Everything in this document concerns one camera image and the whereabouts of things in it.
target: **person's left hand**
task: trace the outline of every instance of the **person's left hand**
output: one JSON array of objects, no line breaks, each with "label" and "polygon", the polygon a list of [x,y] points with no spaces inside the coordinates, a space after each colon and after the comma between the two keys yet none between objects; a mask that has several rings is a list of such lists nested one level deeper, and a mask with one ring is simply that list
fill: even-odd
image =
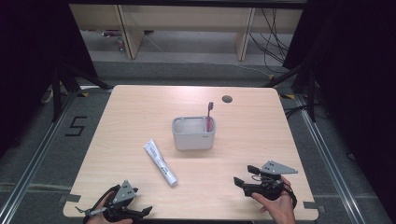
[{"label": "person's left hand", "polygon": [[[109,192],[106,197],[98,204],[98,206],[95,209],[100,209],[103,208],[103,206],[105,206],[105,202],[107,200],[107,198],[112,194],[113,192]],[[116,223],[116,224],[131,224],[132,220],[131,219],[123,219],[121,221],[118,222],[109,222],[106,220],[106,218],[103,216],[102,213],[91,217],[87,224],[109,224],[109,223]]]}]

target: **hand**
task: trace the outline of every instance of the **hand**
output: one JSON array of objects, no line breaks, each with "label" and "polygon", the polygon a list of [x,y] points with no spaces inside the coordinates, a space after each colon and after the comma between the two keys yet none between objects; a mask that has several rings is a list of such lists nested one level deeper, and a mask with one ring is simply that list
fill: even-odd
[{"label": "hand", "polygon": [[[285,184],[290,186],[289,180],[287,180],[283,176],[282,179]],[[280,197],[274,201],[266,199],[259,193],[252,193],[251,197],[255,199],[258,203],[262,204],[260,212],[264,213],[268,211],[277,224],[290,224],[296,222],[293,212],[292,199],[285,190],[283,190],[280,194]]]},{"label": "hand", "polygon": [[[103,208],[103,206],[105,206],[105,202],[107,200],[107,198],[112,194],[113,192],[110,192],[106,195],[106,197],[98,204],[98,206],[95,209],[100,209]],[[131,224],[132,220],[131,219],[124,219],[118,222],[109,222],[106,220],[106,218],[103,216],[102,213],[91,217],[87,224],[109,224],[109,223],[116,223],[116,224]]]}]

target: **gray container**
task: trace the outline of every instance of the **gray container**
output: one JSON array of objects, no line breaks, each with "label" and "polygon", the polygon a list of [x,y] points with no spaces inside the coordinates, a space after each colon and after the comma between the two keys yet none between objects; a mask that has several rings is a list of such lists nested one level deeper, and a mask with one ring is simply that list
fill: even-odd
[{"label": "gray container", "polygon": [[172,121],[172,133],[179,150],[210,149],[216,132],[216,122],[207,116],[178,117]]}]

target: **toothpaste tube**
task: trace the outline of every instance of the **toothpaste tube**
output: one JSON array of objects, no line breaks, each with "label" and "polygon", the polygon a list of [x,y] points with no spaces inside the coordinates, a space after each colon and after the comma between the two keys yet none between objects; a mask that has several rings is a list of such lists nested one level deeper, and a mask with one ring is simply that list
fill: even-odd
[{"label": "toothpaste tube", "polygon": [[160,169],[163,177],[165,177],[168,184],[173,187],[177,184],[177,179],[169,169],[168,165],[163,160],[163,156],[161,155],[160,151],[158,150],[157,146],[154,143],[154,140],[150,139],[143,148],[147,151],[151,159],[155,162],[158,169]]}]

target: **wooden table top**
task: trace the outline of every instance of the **wooden table top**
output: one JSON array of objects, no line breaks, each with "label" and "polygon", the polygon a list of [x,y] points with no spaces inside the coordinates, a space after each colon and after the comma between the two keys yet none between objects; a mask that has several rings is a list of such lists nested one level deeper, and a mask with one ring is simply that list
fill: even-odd
[{"label": "wooden table top", "polygon": [[[230,103],[222,101],[231,96]],[[175,148],[172,120],[210,115],[216,120],[214,145],[208,150]],[[177,177],[171,188],[143,145],[152,138]],[[81,195],[67,202],[67,217],[82,217],[75,206],[91,208],[111,187],[128,179],[138,188],[130,209],[153,206],[145,219],[263,220],[261,206],[234,185],[237,176],[251,179],[248,165],[262,167],[277,161],[298,170],[285,175],[297,196],[297,220],[315,220],[304,168],[289,124],[274,89],[193,86],[117,86],[98,124],[84,162],[71,190]]]}]

